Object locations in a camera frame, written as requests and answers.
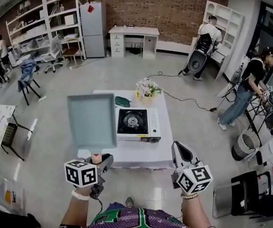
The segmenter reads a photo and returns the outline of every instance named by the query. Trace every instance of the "patterned shirt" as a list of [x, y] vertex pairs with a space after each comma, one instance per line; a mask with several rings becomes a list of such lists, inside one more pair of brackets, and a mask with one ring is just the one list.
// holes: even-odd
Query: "patterned shirt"
[[[188, 228], [162, 210], [125, 208], [97, 215], [88, 228]], [[61, 225], [59, 228], [80, 228]]]

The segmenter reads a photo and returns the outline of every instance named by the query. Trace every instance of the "wrist strap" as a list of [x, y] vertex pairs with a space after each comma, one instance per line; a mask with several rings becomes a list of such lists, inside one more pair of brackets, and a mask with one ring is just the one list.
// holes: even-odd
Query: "wrist strap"
[[75, 190], [72, 190], [71, 194], [77, 198], [78, 200], [83, 200], [83, 201], [88, 201], [90, 199], [90, 196], [83, 196], [77, 192], [75, 192]]
[[191, 195], [191, 196], [185, 196], [185, 195], [183, 195], [183, 194], [181, 194], [181, 197], [183, 198], [183, 199], [187, 199], [187, 200], [192, 200], [192, 199], [194, 199], [195, 197], [198, 197], [199, 196], [199, 193], [196, 193], [196, 194], [194, 194], [194, 195]]

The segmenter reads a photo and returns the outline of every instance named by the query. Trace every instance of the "concrete floor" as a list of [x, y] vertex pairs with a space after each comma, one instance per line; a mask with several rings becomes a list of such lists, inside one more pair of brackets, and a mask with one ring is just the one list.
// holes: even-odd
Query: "concrete floor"
[[[17, 91], [20, 77], [18, 68], [12, 71], [11, 82], [0, 88], [0, 104], [16, 105], [15, 115], [19, 123], [31, 126], [37, 123], [29, 140], [28, 132], [18, 129], [14, 148], [26, 160], [18, 159], [11, 151], [7, 155], [0, 148], [0, 174], [9, 180], [15, 179], [25, 190], [26, 211], [32, 213], [44, 228], [56, 227], [68, 207], [72, 185], [65, 182], [63, 163], [76, 158], [77, 150], [72, 146], [68, 125], [66, 96], [90, 94], [95, 89], [134, 90], [136, 82], [149, 74], [162, 71], [165, 75], [176, 75], [184, 66], [186, 56], [157, 53], [155, 60], [142, 60], [139, 56], [126, 58], [88, 59], [73, 70], [63, 66], [56, 73], [44, 74], [43, 68], [34, 78], [41, 86], [36, 89], [47, 98], [38, 103], [31, 92], [27, 95], [27, 106], [22, 93]], [[215, 82], [216, 68], [209, 66], [203, 73], [204, 80], [197, 82], [191, 75], [179, 77], [155, 76], [153, 79], [166, 92], [181, 99], [195, 98], [201, 107], [216, 107], [221, 102], [215, 95], [226, 85], [224, 78]], [[201, 196], [203, 207], [213, 225], [217, 227], [257, 227], [245, 217], [212, 218], [213, 189], [216, 185], [248, 171], [246, 163], [233, 160], [230, 147], [247, 126], [246, 117], [236, 121], [234, 128], [223, 132], [215, 119], [229, 106], [224, 103], [216, 112], [199, 109], [194, 101], [180, 102], [166, 97], [174, 140], [193, 147], [205, 164], [209, 165], [214, 182]], [[180, 190], [173, 190], [170, 179], [172, 170], [128, 170], [111, 169], [104, 176], [105, 190], [100, 196], [103, 210], [110, 202], [124, 202], [126, 195], [136, 199], [136, 205], [163, 209], [180, 217]], [[91, 200], [88, 221], [91, 222], [100, 210], [100, 204]]]

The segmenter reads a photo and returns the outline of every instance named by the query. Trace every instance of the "light blue tray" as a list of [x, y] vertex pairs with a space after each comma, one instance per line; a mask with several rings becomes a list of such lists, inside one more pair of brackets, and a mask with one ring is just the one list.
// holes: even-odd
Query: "light blue tray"
[[114, 94], [68, 96], [68, 114], [77, 148], [101, 153], [117, 147]]

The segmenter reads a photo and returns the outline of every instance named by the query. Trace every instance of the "black t-shirt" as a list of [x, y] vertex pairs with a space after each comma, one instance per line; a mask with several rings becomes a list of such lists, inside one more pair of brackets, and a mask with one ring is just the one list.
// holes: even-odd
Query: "black t-shirt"
[[254, 75], [255, 79], [255, 84], [258, 86], [258, 83], [260, 80], [263, 80], [264, 75], [265, 75], [265, 69], [263, 68], [263, 63], [261, 60], [256, 60], [253, 59], [251, 60], [248, 65], [246, 66], [245, 71], [243, 72], [242, 75], [242, 82], [241, 84], [248, 90], [254, 91], [252, 87], [249, 85], [248, 77], [250, 74]]

